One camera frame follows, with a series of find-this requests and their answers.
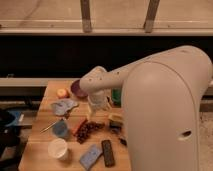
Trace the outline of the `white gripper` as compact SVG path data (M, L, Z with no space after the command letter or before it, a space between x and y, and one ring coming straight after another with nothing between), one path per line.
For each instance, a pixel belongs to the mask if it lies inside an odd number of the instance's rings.
M108 110L110 108L106 92L100 90L88 95L89 114L91 118L98 110Z

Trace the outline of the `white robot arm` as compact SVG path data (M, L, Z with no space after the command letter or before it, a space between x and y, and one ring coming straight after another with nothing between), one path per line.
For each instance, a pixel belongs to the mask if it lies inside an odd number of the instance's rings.
M110 72L96 67L80 87L95 109L106 89L122 90L132 171L200 171L199 108L212 76L203 50L180 46Z

